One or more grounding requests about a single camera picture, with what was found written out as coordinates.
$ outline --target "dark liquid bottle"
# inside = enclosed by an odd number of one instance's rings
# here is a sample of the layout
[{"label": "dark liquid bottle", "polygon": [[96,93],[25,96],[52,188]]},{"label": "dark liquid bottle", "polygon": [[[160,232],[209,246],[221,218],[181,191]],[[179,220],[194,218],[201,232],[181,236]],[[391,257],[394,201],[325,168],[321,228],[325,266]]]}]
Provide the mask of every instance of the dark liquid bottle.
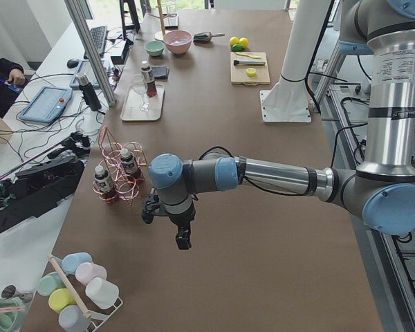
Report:
[{"label": "dark liquid bottle", "polygon": [[103,168],[101,165],[98,165],[95,168],[94,180],[98,192],[107,203],[112,203],[118,200],[118,193],[107,169]]},{"label": "dark liquid bottle", "polygon": [[141,61],[141,73],[145,78],[145,82],[147,84],[147,91],[146,94],[148,97],[154,97],[157,95],[157,88],[155,86],[155,78],[154,73],[152,73],[151,66],[147,63],[147,61]]},{"label": "dark liquid bottle", "polygon": [[132,176],[138,182],[143,181],[141,168],[137,163],[136,157],[128,149],[122,149],[120,152],[120,162],[126,175]]}]

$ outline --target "white bottle cap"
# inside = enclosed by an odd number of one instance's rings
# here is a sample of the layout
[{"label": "white bottle cap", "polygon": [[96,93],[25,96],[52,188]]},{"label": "white bottle cap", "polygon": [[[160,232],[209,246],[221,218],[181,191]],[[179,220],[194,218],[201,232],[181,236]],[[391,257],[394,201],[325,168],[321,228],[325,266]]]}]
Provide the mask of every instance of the white bottle cap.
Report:
[{"label": "white bottle cap", "polygon": [[120,155],[122,157],[129,157],[129,150],[126,148],[122,149],[122,151],[120,152]]},{"label": "white bottle cap", "polygon": [[104,174],[104,168],[103,168],[103,166],[98,165],[98,166],[95,168],[95,174],[96,174],[96,175],[103,175],[103,174]]}]

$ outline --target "printed warning label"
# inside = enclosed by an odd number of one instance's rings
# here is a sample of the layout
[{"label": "printed warning label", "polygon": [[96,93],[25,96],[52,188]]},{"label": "printed warning label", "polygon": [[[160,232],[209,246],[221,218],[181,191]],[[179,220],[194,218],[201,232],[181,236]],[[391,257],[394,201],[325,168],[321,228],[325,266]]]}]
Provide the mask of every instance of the printed warning label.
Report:
[{"label": "printed warning label", "polygon": [[415,81],[415,50],[396,50],[373,59],[372,86]]}]

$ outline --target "person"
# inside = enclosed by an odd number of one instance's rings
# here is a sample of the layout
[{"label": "person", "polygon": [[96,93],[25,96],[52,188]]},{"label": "person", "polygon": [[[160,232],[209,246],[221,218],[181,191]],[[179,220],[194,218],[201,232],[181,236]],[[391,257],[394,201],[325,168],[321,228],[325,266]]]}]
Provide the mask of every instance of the person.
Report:
[{"label": "person", "polygon": [[[13,83],[15,86],[23,86],[26,83],[23,72],[19,64],[0,58],[0,79]],[[0,118],[5,116],[17,96],[17,93],[0,82]]]}]

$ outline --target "cutting board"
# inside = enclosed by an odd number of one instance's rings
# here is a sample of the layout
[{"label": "cutting board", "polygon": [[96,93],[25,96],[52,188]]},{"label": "cutting board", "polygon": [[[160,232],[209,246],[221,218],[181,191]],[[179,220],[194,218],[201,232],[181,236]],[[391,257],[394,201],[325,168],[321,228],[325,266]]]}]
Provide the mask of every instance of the cutting board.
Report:
[{"label": "cutting board", "polygon": [[[230,81],[232,84],[259,85],[270,84],[268,60],[265,52],[245,52],[252,55],[259,55],[261,59],[251,59],[243,55],[237,55],[235,52],[230,53]],[[234,66],[234,60],[244,61],[264,61],[264,66],[253,66],[257,70],[257,75],[249,77],[246,75],[246,69],[252,66]]]}]

